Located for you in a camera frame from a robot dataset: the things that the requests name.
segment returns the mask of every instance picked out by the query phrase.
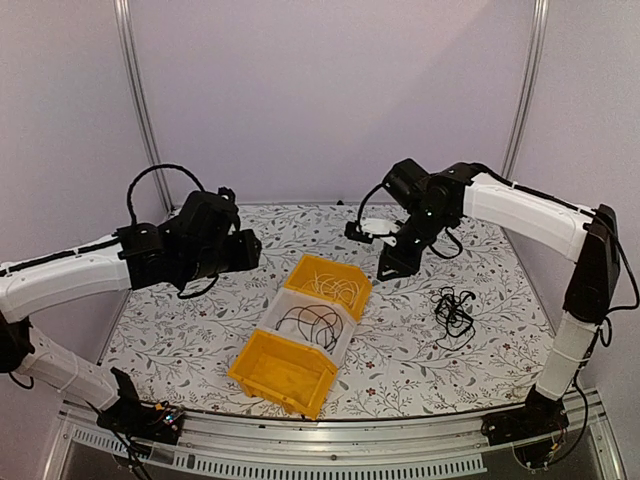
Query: white wall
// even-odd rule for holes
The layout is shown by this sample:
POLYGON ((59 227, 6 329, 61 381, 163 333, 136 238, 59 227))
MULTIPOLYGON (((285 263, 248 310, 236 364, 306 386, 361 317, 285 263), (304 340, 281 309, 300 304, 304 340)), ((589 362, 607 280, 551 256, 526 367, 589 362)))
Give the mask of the white wall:
MULTIPOLYGON (((538 82, 515 179, 618 213, 620 238, 640 275, 640 3, 551 2, 538 82)), ((531 241, 517 251, 556 318, 572 267, 531 241)), ((622 273, 614 304, 633 296, 622 273)), ((614 313, 613 345, 598 348, 595 382, 629 478, 640 478, 640 315, 614 313)))
POLYGON ((160 156, 240 202, 360 200, 409 156, 499 169, 533 5, 132 2, 160 156))
MULTIPOLYGON (((0 260, 75 246, 126 225, 129 181, 146 166, 113 2, 0 4, 0 260)), ((141 217, 162 212, 151 179, 141 217)), ((95 360, 122 294, 49 309, 33 322, 95 360)), ((0 477, 37 478, 61 396, 0 378, 0 477)))

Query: floral tablecloth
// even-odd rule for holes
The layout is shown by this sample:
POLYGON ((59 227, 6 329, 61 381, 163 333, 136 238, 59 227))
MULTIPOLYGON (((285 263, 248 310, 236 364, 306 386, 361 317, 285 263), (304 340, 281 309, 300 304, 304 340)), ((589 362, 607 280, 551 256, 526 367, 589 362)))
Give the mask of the floral tablecloth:
MULTIPOLYGON (((270 417, 281 407, 245 396, 226 373, 269 302, 305 253, 358 265, 374 279, 345 364, 320 418, 372 418, 462 412, 519 402, 540 373, 552 332, 511 245, 493 225, 465 220, 454 231, 464 252, 442 260, 425 251, 414 277, 375 280, 381 242, 346 239, 352 206, 243 206, 243 228, 263 242, 260 267, 221 276, 207 295, 179 300, 169 285, 133 292, 106 366, 131 374, 145 399, 187 408, 270 417), (456 352, 439 348, 443 327, 433 295, 443 286, 476 295, 467 307, 476 335, 456 352)), ((403 218, 397 206, 367 216, 403 218)), ((455 251, 445 238, 436 245, 455 251)), ((207 280, 194 282, 201 288, 207 280)))

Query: plastic container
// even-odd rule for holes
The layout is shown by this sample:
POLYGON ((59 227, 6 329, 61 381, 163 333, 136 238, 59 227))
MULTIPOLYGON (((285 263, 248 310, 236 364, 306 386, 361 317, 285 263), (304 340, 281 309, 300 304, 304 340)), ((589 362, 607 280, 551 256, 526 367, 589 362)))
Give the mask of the plastic container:
POLYGON ((340 368, 356 325, 342 305, 283 288, 256 328, 314 348, 340 368))
POLYGON ((358 267, 304 255, 285 288, 341 304, 360 322, 373 285, 358 267))
POLYGON ((229 370, 244 393, 316 419, 338 368, 317 349, 256 330, 229 370))

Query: white robotic arm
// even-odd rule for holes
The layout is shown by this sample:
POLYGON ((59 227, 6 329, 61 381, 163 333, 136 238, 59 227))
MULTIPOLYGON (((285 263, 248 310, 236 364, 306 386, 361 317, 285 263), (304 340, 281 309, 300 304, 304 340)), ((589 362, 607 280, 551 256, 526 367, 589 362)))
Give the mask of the white robotic arm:
MULTIPOLYGON (((427 247, 452 258, 439 254, 433 244, 443 230, 451 237, 448 229, 456 228, 465 216, 537 240, 576 264, 560 328, 525 406, 483 419, 483 433, 491 444, 566 428, 562 397, 591 355, 620 273, 615 213, 606 205, 590 209, 569 204, 509 182, 481 164, 459 163, 429 174, 407 159, 394 165, 365 197, 357 221, 347 224, 345 234, 356 241, 385 242, 378 267, 378 279, 384 281, 417 273, 427 247), (362 218, 366 200, 381 188, 409 213, 405 222, 362 218)), ((545 456, 531 465, 547 463, 545 456)))
POLYGON ((127 374, 57 345, 31 325, 29 315, 88 295, 160 282, 173 284, 181 296, 191 280, 215 282, 219 273, 257 267, 261 244, 252 230, 240 230, 235 196, 225 188, 217 194, 192 192, 180 213, 161 225, 132 219, 132 225, 96 242, 0 265, 0 373, 31 376, 85 400, 100 412, 103 427, 176 443, 178 409, 164 409, 158 421, 158 411, 139 401, 127 374))

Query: empty yellow bin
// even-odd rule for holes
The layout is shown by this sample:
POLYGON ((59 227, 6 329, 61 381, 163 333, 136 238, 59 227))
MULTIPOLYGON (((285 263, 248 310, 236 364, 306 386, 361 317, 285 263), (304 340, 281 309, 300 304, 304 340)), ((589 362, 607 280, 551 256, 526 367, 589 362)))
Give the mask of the empty yellow bin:
POLYGON ((304 255, 284 287, 337 302, 360 322, 373 285, 356 266, 304 255))
POLYGON ((244 393, 316 419, 338 369, 313 347, 256 330, 229 369, 244 393))

